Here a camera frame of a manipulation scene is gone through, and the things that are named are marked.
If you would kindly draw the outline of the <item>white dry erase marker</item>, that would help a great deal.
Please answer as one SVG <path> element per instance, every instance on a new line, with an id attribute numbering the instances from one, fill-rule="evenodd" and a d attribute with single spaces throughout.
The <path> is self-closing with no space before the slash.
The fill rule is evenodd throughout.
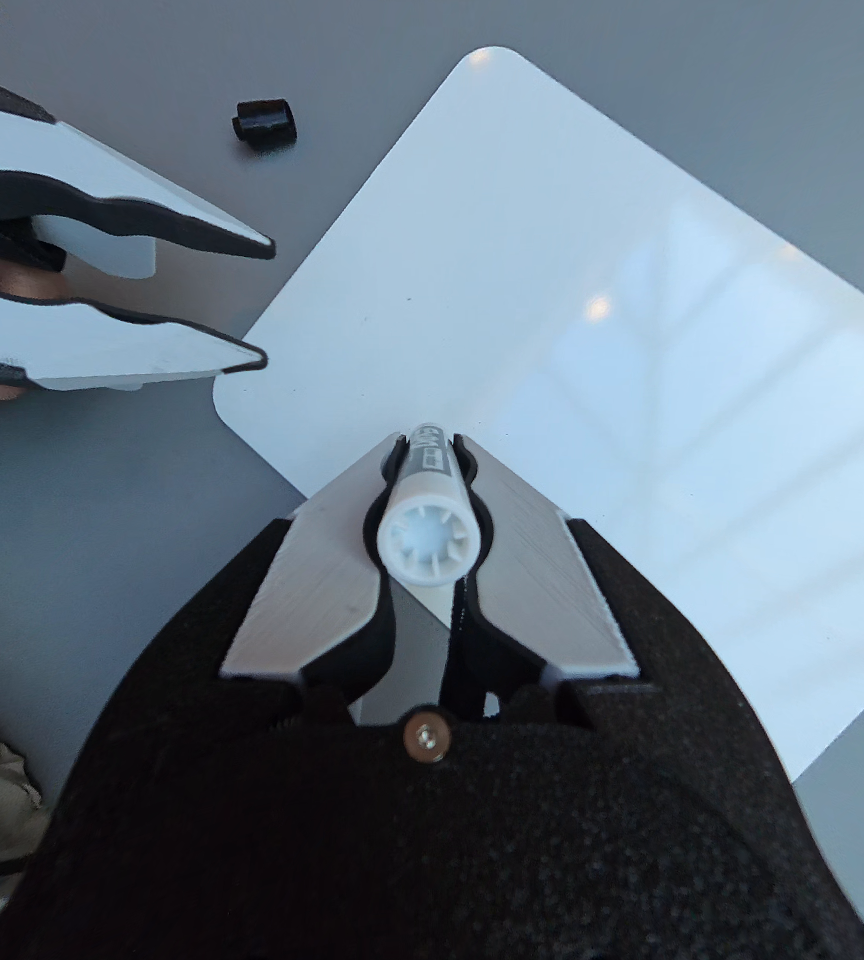
<path id="1" fill-rule="evenodd" d="M 444 587 L 464 578 L 482 547 L 462 469 L 444 429 L 417 426 L 377 532 L 390 576 L 404 585 Z"/>

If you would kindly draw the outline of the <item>grey desk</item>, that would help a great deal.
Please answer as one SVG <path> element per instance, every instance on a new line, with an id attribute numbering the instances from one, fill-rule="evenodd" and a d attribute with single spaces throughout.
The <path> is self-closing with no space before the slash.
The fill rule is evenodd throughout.
<path id="1" fill-rule="evenodd" d="M 278 245 L 78 294 L 241 336 L 448 71 L 508 46 L 864 290 L 864 2 L 0 2 L 0 85 Z M 286 99 L 258 152 L 237 104 Z M 298 492 L 211 384 L 0 403 L 0 738 L 54 798 L 158 630 Z"/>

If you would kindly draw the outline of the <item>black marker cap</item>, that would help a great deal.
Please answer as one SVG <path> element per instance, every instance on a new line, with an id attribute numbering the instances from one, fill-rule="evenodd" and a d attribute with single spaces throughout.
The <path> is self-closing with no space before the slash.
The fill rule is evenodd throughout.
<path id="1" fill-rule="evenodd" d="M 240 102 L 231 124 L 236 138 L 259 153 L 291 148 L 297 141 L 294 114 L 286 99 Z"/>

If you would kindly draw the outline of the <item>white whiteboard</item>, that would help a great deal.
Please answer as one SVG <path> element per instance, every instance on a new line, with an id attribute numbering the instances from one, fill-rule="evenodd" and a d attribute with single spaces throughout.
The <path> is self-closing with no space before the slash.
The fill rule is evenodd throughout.
<path id="1" fill-rule="evenodd" d="M 864 294 L 520 54 L 457 63 L 246 340 L 307 497 L 469 435 L 699 629 L 796 779 L 864 710 Z"/>

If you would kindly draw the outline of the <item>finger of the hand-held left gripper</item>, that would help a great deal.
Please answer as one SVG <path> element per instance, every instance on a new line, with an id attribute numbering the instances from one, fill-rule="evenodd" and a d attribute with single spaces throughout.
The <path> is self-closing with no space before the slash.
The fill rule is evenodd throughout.
<path id="1" fill-rule="evenodd" d="M 0 386 L 138 389 L 266 366 L 261 348 L 195 323 L 0 292 Z"/>
<path id="2" fill-rule="evenodd" d="M 63 122 L 0 110 L 0 222 L 128 280 L 156 271 L 156 242 L 270 260 L 264 234 Z"/>

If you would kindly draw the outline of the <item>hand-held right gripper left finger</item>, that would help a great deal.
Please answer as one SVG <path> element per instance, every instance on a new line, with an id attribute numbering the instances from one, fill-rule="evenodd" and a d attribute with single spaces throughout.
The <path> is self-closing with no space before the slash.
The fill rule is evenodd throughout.
<path id="1" fill-rule="evenodd" d="M 328 686 L 353 703 L 389 671 L 395 620 L 389 577 L 368 526 L 388 502 L 391 434 L 293 514 L 225 655 L 221 676 Z"/>

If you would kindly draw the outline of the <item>person's left hand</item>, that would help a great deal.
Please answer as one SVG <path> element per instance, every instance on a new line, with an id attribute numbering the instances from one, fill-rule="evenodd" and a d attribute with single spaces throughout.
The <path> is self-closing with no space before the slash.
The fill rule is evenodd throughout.
<path id="1" fill-rule="evenodd" d="M 38 270 L 0 259 L 0 292 L 13 297 L 65 301 L 71 290 L 63 273 Z M 13 401 L 25 389 L 0 385 L 0 402 Z"/>

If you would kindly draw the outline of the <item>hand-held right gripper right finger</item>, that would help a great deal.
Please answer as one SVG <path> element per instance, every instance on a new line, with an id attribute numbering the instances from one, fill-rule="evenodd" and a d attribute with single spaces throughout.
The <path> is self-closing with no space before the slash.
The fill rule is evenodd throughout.
<path id="1" fill-rule="evenodd" d="M 568 514 L 469 436 L 454 441 L 483 530 L 463 590 L 462 656 L 476 683 L 509 703 L 525 687 L 639 682 Z"/>

